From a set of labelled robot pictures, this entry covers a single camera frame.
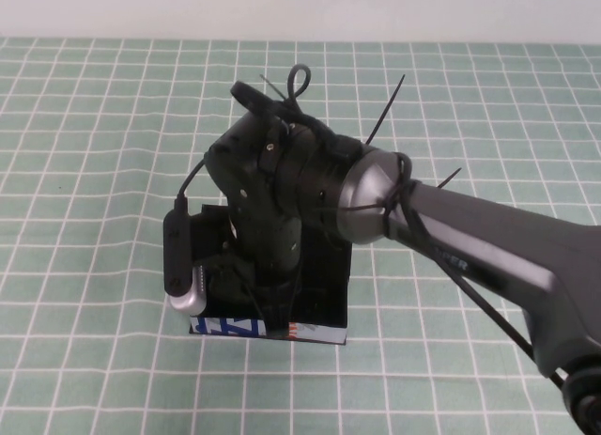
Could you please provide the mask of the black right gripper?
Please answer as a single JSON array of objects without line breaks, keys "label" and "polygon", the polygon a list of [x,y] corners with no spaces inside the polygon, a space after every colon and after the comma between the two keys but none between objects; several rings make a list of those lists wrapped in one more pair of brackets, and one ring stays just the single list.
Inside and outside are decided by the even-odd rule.
[{"label": "black right gripper", "polygon": [[288,337],[293,282],[300,273],[301,221],[283,214],[228,211],[232,264],[212,272],[208,290],[226,303],[253,305],[268,336]]}]

